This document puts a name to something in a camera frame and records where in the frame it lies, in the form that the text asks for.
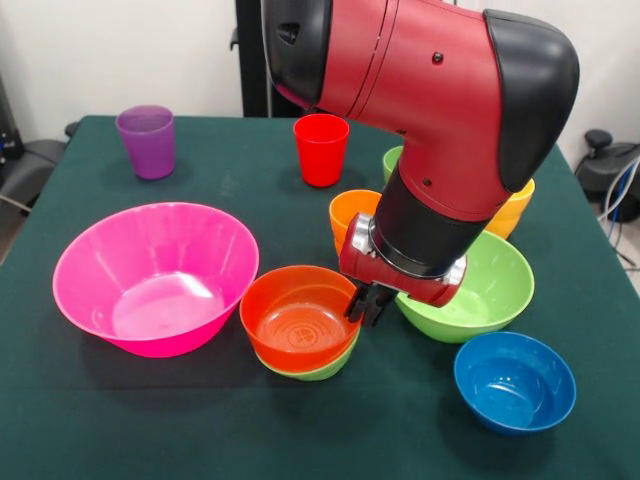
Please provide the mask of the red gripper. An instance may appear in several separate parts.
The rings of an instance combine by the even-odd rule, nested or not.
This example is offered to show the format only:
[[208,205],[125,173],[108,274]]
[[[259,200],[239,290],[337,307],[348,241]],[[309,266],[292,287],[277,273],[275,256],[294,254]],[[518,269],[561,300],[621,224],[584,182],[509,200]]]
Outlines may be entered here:
[[[373,216],[357,213],[348,226],[340,251],[340,271],[358,281],[344,311],[350,323],[356,323],[363,314],[363,325],[375,326],[397,292],[434,307],[442,307],[453,299],[467,271],[465,254],[458,257],[443,274],[435,277],[414,275],[406,268],[393,264],[378,251],[373,240],[374,231]],[[386,289],[369,290],[373,286]]]

